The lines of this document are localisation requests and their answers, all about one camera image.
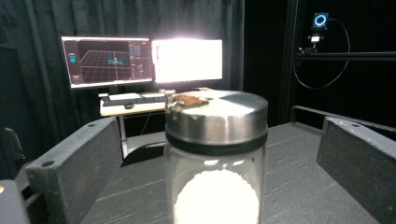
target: computer monitor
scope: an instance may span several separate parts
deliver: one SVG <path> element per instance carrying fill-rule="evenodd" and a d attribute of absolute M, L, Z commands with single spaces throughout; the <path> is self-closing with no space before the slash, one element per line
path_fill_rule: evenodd
<path fill-rule="evenodd" d="M 151 55 L 157 83 L 222 79 L 221 40 L 152 40 Z"/>
<path fill-rule="evenodd" d="M 153 80 L 147 38 L 63 36 L 62 43 L 71 89 Z"/>

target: cable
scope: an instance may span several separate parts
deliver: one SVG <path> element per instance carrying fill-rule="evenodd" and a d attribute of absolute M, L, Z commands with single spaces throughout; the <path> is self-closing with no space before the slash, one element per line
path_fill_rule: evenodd
<path fill-rule="evenodd" d="M 146 126 L 147 126 L 148 123 L 149 123 L 149 116 L 150 116 L 150 115 L 151 115 L 151 112 L 148 113 L 148 118 L 146 119 L 145 126 L 143 126 L 143 129 L 142 129 L 142 132 L 140 133 L 140 135 L 142 135 L 142 134 L 143 134 L 143 131 L 145 131 L 145 129 L 146 129 Z"/>
<path fill-rule="evenodd" d="M 336 19 L 333 19 L 333 18 L 329 18 L 329 21 L 335 21 L 335 22 L 337 22 L 338 24 L 340 24 L 340 25 L 343 27 L 344 32 L 346 33 L 347 52 L 349 53 L 349 52 L 350 52 L 350 42 L 349 42 L 349 35 L 348 35 L 348 33 L 347 33 L 346 27 L 345 27 L 344 24 L 341 23 L 339 20 L 336 20 Z M 296 72 L 296 69 L 295 69 L 295 63 L 294 63 L 294 62 L 293 62 L 293 72 L 294 72 L 294 75 L 296 76 L 298 82 L 299 82 L 301 85 L 303 85 L 304 87 L 306 87 L 306 88 L 308 88 L 308 89 L 310 89 L 310 90 L 317 91 L 317 90 L 322 90 L 322 89 L 324 89 L 324 88 L 326 88 L 326 87 L 332 85 L 332 84 L 334 83 L 334 81 L 336 81 L 341 75 L 343 75 L 344 71 L 345 71 L 346 68 L 347 68 L 348 63 L 349 63 L 349 61 L 346 61 L 346 65 L 344 66 L 343 70 L 341 70 L 340 74 L 339 74 L 335 79 L 333 79 L 331 82 L 329 82 L 328 84 L 326 84 L 326 85 L 324 85 L 324 86 L 321 86 L 321 87 L 310 87 L 310 86 L 306 85 L 305 83 L 303 83 L 303 82 L 298 78 L 298 75 L 297 75 L 297 72 Z"/>

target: software interface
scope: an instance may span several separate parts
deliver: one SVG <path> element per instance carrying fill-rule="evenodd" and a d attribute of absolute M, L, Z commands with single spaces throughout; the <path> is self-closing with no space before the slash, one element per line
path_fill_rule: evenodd
<path fill-rule="evenodd" d="M 151 55 L 156 82 L 222 79 L 221 40 L 153 40 Z"/>
<path fill-rule="evenodd" d="M 146 38 L 62 37 L 70 87 L 152 81 Z"/>

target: silver jar lid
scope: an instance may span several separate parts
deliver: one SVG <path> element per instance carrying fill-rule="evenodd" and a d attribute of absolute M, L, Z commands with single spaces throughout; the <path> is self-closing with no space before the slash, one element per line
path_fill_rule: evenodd
<path fill-rule="evenodd" d="M 189 91 L 165 106 L 167 135 L 199 145 L 228 146 L 267 134 L 268 102 L 241 91 Z"/>

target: jar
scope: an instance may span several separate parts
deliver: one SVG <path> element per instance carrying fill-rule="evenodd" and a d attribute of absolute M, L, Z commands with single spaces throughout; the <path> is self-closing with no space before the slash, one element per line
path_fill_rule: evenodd
<path fill-rule="evenodd" d="M 190 91 L 165 106 L 165 181 L 176 224 L 261 219 L 268 103 L 241 91 Z"/>

